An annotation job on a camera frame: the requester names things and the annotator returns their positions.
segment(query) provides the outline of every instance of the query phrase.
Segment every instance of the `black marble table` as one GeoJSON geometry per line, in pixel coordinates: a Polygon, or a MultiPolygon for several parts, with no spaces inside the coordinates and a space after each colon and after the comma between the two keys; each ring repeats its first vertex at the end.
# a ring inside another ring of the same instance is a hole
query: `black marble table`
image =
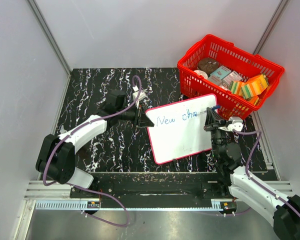
{"type": "MultiPolygon", "coordinates": [[[[122,90],[132,100],[132,77],[138,75],[148,99],[148,108],[184,99],[180,94],[177,68],[86,68],[74,69],[58,120],[56,134],[64,133],[95,114],[106,94],[122,90]]],[[[251,116],[245,119],[243,131],[254,131],[251,116]]],[[[242,162],[248,158],[256,136],[230,133],[242,149],[242,162]]],[[[252,157],[250,169],[266,172],[260,145],[252,157]]],[[[136,128],[120,121],[111,130],[96,136],[76,156],[76,166],[87,172],[214,172],[215,162],[210,151],[188,156],[162,165],[154,161],[146,128],[136,128]]]]}

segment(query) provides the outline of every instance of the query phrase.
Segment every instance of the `orange and green package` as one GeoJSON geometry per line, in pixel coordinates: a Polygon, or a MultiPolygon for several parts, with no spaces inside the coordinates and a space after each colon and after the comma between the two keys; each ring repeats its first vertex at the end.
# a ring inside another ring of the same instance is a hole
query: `orange and green package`
{"type": "Polygon", "coordinates": [[[259,97],[258,96],[253,96],[253,97],[247,99],[247,101],[256,106],[259,102],[259,97]]]}
{"type": "Polygon", "coordinates": [[[241,87],[245,85],[243,81],[232,81],[229,86],[229,90],[236,95],[242,96],[241,87]]]}
{"type": "Polygon", "coordinates": [[[244,99],[260,95],[268,87],[268,78],[264,74],[250,78],[242,87],[241,93],[244,99]]]}

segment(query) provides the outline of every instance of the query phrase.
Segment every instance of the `white wall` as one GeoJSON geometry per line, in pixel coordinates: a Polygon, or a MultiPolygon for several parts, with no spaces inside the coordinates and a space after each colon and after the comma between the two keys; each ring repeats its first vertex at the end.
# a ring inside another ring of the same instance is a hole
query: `white wall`
{"type": "Polygon", "coordinates": [[[279,0],[36,0],[71,68],[176,67],[206,34],[253,52],[279,0]]]}
{"type": "Polygon", "coordinates": [[[11,236],[67,75],[25,0],[0,0],[0,240],[11,236]]]}
{"type": "Polygon", "coordinates": [[[259,113],[279,172],[300,195],[300,0],[287,6],[261,55],[286,70],[259,113]]]}

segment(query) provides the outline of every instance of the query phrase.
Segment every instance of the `red plastic basket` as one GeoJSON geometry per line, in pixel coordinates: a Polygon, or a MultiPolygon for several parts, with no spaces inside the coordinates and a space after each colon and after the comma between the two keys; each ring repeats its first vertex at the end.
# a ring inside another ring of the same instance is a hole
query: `red plastic basket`
{"type": "Polygon", "coordinates": [[[245,119],[251,112],[257,111],[264,104],[266,99],[272,95],[279,84],[280,77],[285,69],[260,55],[252,55],[214,35],[206,35],[201,41],[193,45],[178,62],[180,72],[180,91],[189,98],[215,94],[217,102],[221,106],[219,114],[225,119],[231,116],[239,116],[245,119]],[[268,77],[268,88],[259,95],[258,105],[253,105],[243,98],[224,90],[214,83],[207,81],[197,75],[198,62],[203,58],[210,57],[217,60],[221,65],[236,71],[246,82],[258,74],[265,74],[268,77]]]}

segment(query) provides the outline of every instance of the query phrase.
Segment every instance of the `red border of whiteboard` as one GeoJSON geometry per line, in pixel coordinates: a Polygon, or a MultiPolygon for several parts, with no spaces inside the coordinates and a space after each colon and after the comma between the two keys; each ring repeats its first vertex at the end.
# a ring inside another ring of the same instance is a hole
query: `red border of whiteboard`
{"type": "MultiPolygon", "coordinates": [[[[156,107],[153,107],[153,108],[150,108],[150,109],[146,110],[145,113],[147,114],[148,111],[151,111],[151,110],[154,110],[154,109],[163,108],[163,107],[174,105],[174,104],[178,104],[178,103],[181,103],[181,102],[191,101],[193,99],[203,98],[203,97],[206,97],[206,96],[209,96],[209,95],[214,95],[214,97],[215,97],[215,104],[218,105],[217,96],[215,94],[213,94],[213,93],[210,93],[210,94],[203,95],[203,96],[197,96],[197,97],[189,98],[189,99],[182,100],[182,101],[168,103],[168,104],[163,105],[163,106],[156,106],[156,107]]],[[[150,144],[151,144],[151,148],[152,148],[152,141],[151,141],[151,137],[150,137],[150,134],[149,134],[149,127],[147,127],[147,131],[148,131],[148,135],[149,135],[149,139],[150,139],[150,144]]],[[[205,151],[208,151],[208,150],[211,150],[211,148],[208,148],[208,149],[205,149],[205,150],[202,150],[202,151],[198,151],[198,152],[195,152],[195,153],[192,153],[192,154],[189,154],[189,155],[181,156],[181,157],[178,157],[178,158],[174,158],[174,159],[178,160],[178,159],[186,158],[186,157],[189,157],[189,156],[192,156],[192,155],[195,155],[195,154],[199,154],[199,153],[202,153],[202,152],[205,152],[205,151]]],[[[174,160],[174,159],[171,159],[171,160],[168,160],[168,161],[165,161],[165,162],[157,163],[155,152],[152,151],[152,154],[153,154],[154,162],[156,164],[158,164],[158,165],[166,164],[166,163],[169,163],[169,162],[171,162],[171,161],[174,160]]]]}

